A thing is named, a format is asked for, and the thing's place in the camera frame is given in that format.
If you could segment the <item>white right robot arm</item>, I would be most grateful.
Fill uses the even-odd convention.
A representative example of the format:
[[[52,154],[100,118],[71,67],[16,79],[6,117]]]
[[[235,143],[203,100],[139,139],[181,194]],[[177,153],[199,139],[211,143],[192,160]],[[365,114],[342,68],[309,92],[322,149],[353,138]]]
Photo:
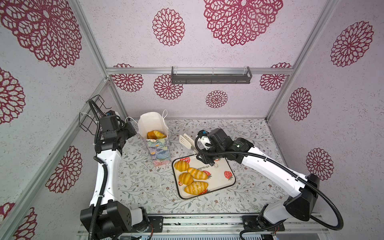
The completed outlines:
[[[321,226],[334,231],[344,227],[342,214],[336,205],[319,189],[320,178],[315,174],[298,173],[273,160],[254,144],[244,138],[232,140],[223,129],[210,132],[201,130],[195,138],[197,159],[204,164],[213,165],[216,159],[225,158],[249,167],[275,184],[279,185],[288,195],[273,204],[266,204],[250,227],[240,232],[240,239],[246,233],[275,233],[289,218],[308,222],[313,220]],[[336,225],[330,225],[312,215],[318,198],[322,198],[332,209],[337,218]]]

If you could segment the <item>floral paper bag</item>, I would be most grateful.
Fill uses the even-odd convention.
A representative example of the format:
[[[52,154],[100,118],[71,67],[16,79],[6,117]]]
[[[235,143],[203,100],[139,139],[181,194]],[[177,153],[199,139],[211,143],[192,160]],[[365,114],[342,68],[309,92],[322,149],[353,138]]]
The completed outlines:
[[[142,114],[139,121],[135,121],[132,117],[127,117],[127,121],[133,121],[138,127],[138,134],[144,140],[149,151],[153,164],[160,167],[171,162],[170,144],[169,144],[169,127],[165,122],[168,115],[167,110],[163,110],[162,114],[157,112],[149,112]],[[147,139],[147,133],[150,131],[160,131],[167,135],[164,139],[150,140]]]

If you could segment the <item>striped roll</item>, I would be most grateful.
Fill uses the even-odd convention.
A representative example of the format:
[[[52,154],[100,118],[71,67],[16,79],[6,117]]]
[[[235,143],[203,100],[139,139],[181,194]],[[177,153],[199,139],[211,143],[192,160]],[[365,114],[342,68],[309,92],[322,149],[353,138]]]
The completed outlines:
[[[195,168],[188,168],[187,172],[190,173],[196,180],[207,180],[209,178],[205,172]]]

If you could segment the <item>cream slotted tongs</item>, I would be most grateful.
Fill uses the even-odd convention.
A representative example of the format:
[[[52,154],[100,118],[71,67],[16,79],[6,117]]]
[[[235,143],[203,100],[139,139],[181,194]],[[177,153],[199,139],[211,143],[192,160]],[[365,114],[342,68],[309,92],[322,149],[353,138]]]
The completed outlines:
[[[189,149],[189,150],[192,150],[194,151],[195,154],[198,154],[199,152],[197,151],[196,147],[195,147],[195,143],[194,143],[194,140],[188,136],[187,134],[182,134],[182,135],[179,135],[179,143]]]

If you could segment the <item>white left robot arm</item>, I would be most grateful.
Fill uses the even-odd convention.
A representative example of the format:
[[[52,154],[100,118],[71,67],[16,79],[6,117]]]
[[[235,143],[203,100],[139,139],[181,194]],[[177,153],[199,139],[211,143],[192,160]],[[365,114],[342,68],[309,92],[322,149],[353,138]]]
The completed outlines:
[[[104,113],[93,99],[87,103],[96,118],[94,160],[98,163],[90,206],[80,215],[88,239],[117,240],[124,233],[153,231],[145,208],[131,210],[118,201],[118,168],[127,140],[137,133],[135,128],[115,111]]]

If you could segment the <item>round yellow bun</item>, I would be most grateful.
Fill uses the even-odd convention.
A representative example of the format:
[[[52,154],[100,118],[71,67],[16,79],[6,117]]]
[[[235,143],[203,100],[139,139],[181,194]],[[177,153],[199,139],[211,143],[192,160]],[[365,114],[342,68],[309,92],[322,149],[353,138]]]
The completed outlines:
[[[179,181],[178,181],[179,186],[182,186],[182,185],[188,186],[193,182],[194,182],[194,178],[190,173],[182,173],[179,175]]]
[[[189,163],[186,161],[177,161],[174,164],[174,168],[178,170],[179,172],[185,172],[190,167]]]

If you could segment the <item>orange croissant bread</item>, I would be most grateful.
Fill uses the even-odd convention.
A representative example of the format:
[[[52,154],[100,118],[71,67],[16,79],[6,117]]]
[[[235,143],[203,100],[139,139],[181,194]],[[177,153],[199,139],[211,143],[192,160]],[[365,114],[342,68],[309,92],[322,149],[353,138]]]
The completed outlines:
[[[150,140],[159,140],[159,139],[164,139],[166,137],[167,137],[167,135],[163,134],[160,131],[156,131],[156,130],[153,130],[153,131],[150,131],[147,133],[147,139],[150,139]]]

